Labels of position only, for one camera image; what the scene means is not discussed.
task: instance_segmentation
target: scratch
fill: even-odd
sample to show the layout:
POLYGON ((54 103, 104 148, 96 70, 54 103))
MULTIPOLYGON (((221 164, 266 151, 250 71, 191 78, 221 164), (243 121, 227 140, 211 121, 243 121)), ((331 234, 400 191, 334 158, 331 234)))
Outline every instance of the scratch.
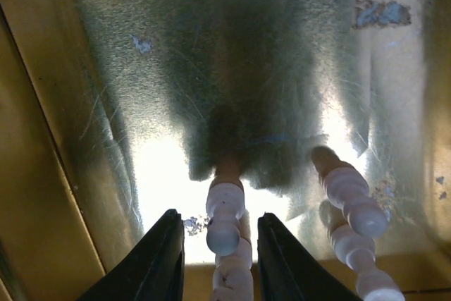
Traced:
POLYGON ((120 143, 122 140, 124 140, 124 139, 125 139, 125 135, 122 136, 119 140, 115 141, 112 145, 110 145, 110 146, 105 146, 105 148, 106 148, 106 149, 109 149, 109 148, 116 147, 116 146, 119 145, 119 143, 120 143))
POLYGON ((123 239, 122 233, 121 233, 119 230, 116 231, 116 234, 119 235, 119 238, 120 238, 121 240, 123 239))
POLYGON ((111 117, 109 119, 109 122, 111 123, 111 121, 113 120, 114 116, 116 115, 116 113, 118 113, 120 106, 118 105, 116 107, 116 109, 114 110, 113 114, 111 114, 111 117))
POLYGON ((97 95, 97 98, 94 100, 94 104, 92 105, 92 110, 91 110, 91 114, 89 115, 89 119, 86 123, 85 129, 83 130, 83 133, 81 134, 81 136, 78 138, 79 140, 81 140, 87 133, 87 130, 89 129, 89 126, 91 125, 91 121, 92 121, 92 117, 94 115, 94 110, 96 109, 97 106, 97 102, 99 102, 99 99, 101 98, 101 96, 103 95, 103 93, 105 92, 106 88, 108 87, 108 85, 105 85, 105 87, 103 88, 103 90, 100 92, 100 94, 97 95))
POLYGON ((132 215, 132 213, 136 215, 135 209, 133 208, 133 189, 130 190, 130 199, 128 199, 128 195, 124 194, 125 200, 127 201, 127 214, 132 215))
POLYGON ((195 48, 196 45, 197 45, 197 39, 199 38, 199 33, 200 33, 200 25, 197 26, 197 29, 196 29, 196 37, 194 38, 194 44, 192 45, 191 50, 194 50, 194 48, 195 48))
POLYGON ((355 86, 355 87, 359 87, 359 88, 364 88, 364 86, 362 84, 359 84, 357 81, 352 81, 352 80, 348 80, 348 79, 344 79, 344 78, 338 78, 339 82, 344 82, 346 84, 355 86))
POLYGON ((130 192, 130 204, 129 204, 129 209, 128 209, 128 214, 131 215, 131 213, 133 213, 136 216, 136 219, 139 220, 139 216, 136 213, 136 210, 134 208, 134 204, 135 204, 135 199, 134 199, 134 195, 133 195, 133 191, 130 192))
POLYGON ((373 155, 374 155, 374 157, 377 159, 377 161, 382 162, 382 161, 379 159, 379 156, 377 155, 377 153, 376 153, 376 151, 374 150, 374 148, 373 148, 373 147, 370 147, 370 145, 368 144, 368 142, 366 142, 366 141, 364 140, 364 138, 360 135, 359 132, 357 132, 357 135, 359 136, 360 140, 365 144, 366 148, 369 149, 369 150, 371 151, 371 153, 373 153, 373 155))
POLYGON ((183 59, 183 60, 185 60, 186 62, 188 62, 198 73, 199 73, 199 75, 201 76, 201 77, 203 77, 203 78, 205 78, 205 76, 204 76, 204 74, 200 71, 200 69, 196 66, 196 65, 194 65, 194 63, 191 61, 191 60, 189 60, 187 57, 186 57, 186 55, 184 55, 181 51, 179 51, 178 49, 174 49, 173 47, 172 47, 172 50, 173 51, 175 51, 175 52, 177 52, 177 54, 183 59))
POLYGON ((191 104, 194 106, 194 108, 196 109, 197 113, 200 115, 200 117, 202 118, 202 120, 203 120, 204 122, 206 122, 206 121, 205 121, 205 117, 202 115, 202 113, 201 113, 200 110, 197 108, 196 104, 195 104, 194 101, 190 98, 190 96, 189 96, 188 94, 186 94, 181 88, 180 88, 180 91, 182 91, 182 93, 188 98, 188 100, 191 101, 191 104))
POLYGON ((299 204, 301 204, 302 203, 302 197, 301 197, 301 190, 296 190, 296 192, 297 192, 297 198, 299 199, 299 204))
POLYGON ((117 169, 119 168, 119 166, 124 162, 124 157, 122 156, 121 160, 118 162, 118 164, 116 165, 116 167, 114 168, 115 171, 117 171, 117 169))
POLYGON ((261 96, 261 93, 263 93, 265 87, 267 86, 267 84, 269 84, 272 79, 274 79, 274 74, 269 76, 268 79, 264 82, 264 84, 260 87, 259 91, 257 92, 256 95, 254 95, 254 98, 256 98, 253 102, 252 105, 249 108, 249 113, 247 114, 247 116, 251 116, 252 114, 254 114, 254 110, 255 110, 255 105, 258 103, 258 100, 261 96))
POLYGON ((139 219, 140 219, 140 215, 139 215, 138 212, 136 211, 136 208, 133 208, 133 207, 132 207, 132 211, 133 211, 133 215, 135 215, 135 218, 136 218, 137 220, 139 220, 139 219))

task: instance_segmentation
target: white paint spot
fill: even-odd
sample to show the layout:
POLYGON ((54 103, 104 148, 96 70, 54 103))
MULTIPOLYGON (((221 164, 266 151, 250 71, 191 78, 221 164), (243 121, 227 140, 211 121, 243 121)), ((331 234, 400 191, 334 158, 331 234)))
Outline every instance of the white paint spot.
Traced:
POLYGON ((392 191, 392 188, 390 186, 385 187, 385 194, 388 197, 395 197, 395 193, 392 191))
POLYGON ((388 222, 392 221, 392 212, 389 209, 384 209, 383 211, 385 213, 385 216, 387 216, 388 222))
POLYGON ((189 219, 183 220, 183 225, 189 236, 194 236, 206 230, 210 218, 208 216, 191 216, 189 219))
POLYGON ((384 211, 389 222, 393 218, 393 200, 396 196, 395 187, 395 179, 387 175, 378 182, 371 195, 379 203, 379 206, 381 206, 381 209, 384 211))
POLYGON ((152 42, 150 40, 142 40, 134 35, 130 35, 130 38, 133 40, 133 44, 135 44, 136 49, 141 53, 149 53, 152 50, 152 42))

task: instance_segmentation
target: gold metal wall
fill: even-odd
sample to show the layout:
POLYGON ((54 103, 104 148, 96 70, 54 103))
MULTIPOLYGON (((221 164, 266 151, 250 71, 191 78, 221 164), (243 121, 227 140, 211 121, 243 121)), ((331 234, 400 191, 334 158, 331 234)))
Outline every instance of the gold metal wall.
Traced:
POLYGON ((1 301, 13 301, 13 299, 11 299, 11 296, 9 295, 5 285, 3 284, 3 281, 0 281, 0 300, 1 301))
MULTIPOLYGON (((242 155, 255 252, 271 211, 353 288, 306 160, 326 144, 390 215, 378 265, 406 291, 450 288, 451 6, 395 1, 411 25, 355 31, 355 0, 0 0, 10 293, 71 300, 166 209, 201 220, 212 144, 242 155), (230 140, 211 138, 222 106, 230 140)), ((186 231, 185 299, 205 299, 214 257, 186 231)))
POLYGON ((406 301, 446 301, 451 297, 451 293, 416 294, 406 296, 406 301))

